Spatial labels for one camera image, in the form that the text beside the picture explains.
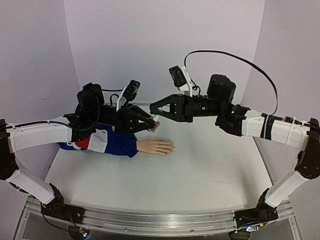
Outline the pink nail polish bottle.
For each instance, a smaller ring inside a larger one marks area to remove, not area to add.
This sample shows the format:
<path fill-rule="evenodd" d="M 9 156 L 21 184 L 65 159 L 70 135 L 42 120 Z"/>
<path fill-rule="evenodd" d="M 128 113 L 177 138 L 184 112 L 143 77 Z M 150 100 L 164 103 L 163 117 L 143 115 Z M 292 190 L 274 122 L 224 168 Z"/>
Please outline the pink nail polish bottle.
<path fill-rule="evenodd" d="M 160 126 L 160 122 L 157 121 L 157 122 L 155 122 L 154 127 L 153 127 L 153 128 L 150 128 L 149 131 L 150 131 L 151 133 L 154 133 L 154 132 L 158 129 L 159 126 Z"/>

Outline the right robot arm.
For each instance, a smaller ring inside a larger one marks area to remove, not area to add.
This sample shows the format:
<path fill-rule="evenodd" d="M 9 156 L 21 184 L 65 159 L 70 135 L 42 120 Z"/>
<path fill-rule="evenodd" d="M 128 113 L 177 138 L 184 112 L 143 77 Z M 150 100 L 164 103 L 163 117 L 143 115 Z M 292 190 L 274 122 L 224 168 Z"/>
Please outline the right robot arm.
<path fill-rule="evenodd" d="M 196 117 L 214 116 L 215 125 L 227 134 L 252 137 L 258 144 L 268 142 L 275 147 L 275 159 L 296 158 L 288 173 L 261 194 L 255 207 L 233 214 L 235 228 L 251 232 L 277 220 L 278 206 L 305 182 L 319 177 L 320 124 L 315 118 L 297 120 L 233 104 L 235 90 L 235 83 L 226 76 L 214 74 L 206 95 L 172 94 L 152 103 L 149 109 L 176 122 L 191 123 Z"/>

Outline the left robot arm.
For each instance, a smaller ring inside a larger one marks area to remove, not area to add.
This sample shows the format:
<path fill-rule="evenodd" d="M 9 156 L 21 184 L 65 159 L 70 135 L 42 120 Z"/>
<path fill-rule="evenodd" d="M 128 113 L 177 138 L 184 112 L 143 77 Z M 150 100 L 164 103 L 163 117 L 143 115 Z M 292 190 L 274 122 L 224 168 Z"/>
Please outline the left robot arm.
<path fill-rule="evenodd" d="M 138 151 L 135 133 L 156 125 L 153 118 L 133 105 L 140 83 L 136 80 L 111 93 L 116 103 L 106 104 L 97 83 L 86 84 L 77 93 L 73 113 L 25 123 L 0 121 L 0 178 L 41 203 L 41 213 L 80 224 L 85 209 L 67 204 L 61 191 L 35 174 L 46 167 L 58 148 L 134 157 Z"/>

